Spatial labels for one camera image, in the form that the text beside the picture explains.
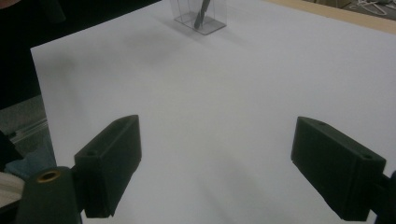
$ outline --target wooden surface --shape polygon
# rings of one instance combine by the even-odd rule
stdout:
[[[300,0],[265,0],[285,7],[292,7],[302,11],[314,13],[320,16],[333,18],[339,21],[346,21],[371,29],[387,32],[396,35],[396,21],[390,21],[360,13],[350,12],[335,7],[326,7],[319,4],[309,3]]]

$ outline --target pen holder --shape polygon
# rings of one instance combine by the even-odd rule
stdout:
[[[225,0],[170,0],[175,20],[202,35],[226,26]]]

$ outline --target screw hole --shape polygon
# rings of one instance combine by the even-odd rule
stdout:
[[[89,156],[96,156],[97,154],[98,154],[98,152],[96,150],[92,150],[87,153],[87,155],[89,155]]]
[[[370,159],[372,159],[373,157],[370,156],[370,155],[363,154],[363,158],[364,158],[364,159],[367,159],[367,160],[370,160]]]
[[[38,183],[47,183],[47,182],[50,182],[50,181],[58,178],[60,175],[61,175],[61,172],[59,172],[57,170],[48,171],[48,172],[42,174],[41,176],[39,176],[37,179],[37,182]]]

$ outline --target pen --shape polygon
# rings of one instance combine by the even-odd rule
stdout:
[[[210,0],[204,0],[202,2],[201,11],[198,12],[197,18],[195,19],[194,28],[198,29],[204,22],[205,13],[209,7]]]

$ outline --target dark background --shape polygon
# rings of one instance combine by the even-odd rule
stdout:
[[[41,93],[30,48],[158,1],[59,0],[66,16],[60,23],[50,22],[39,0],[0,9],[0,110]]]

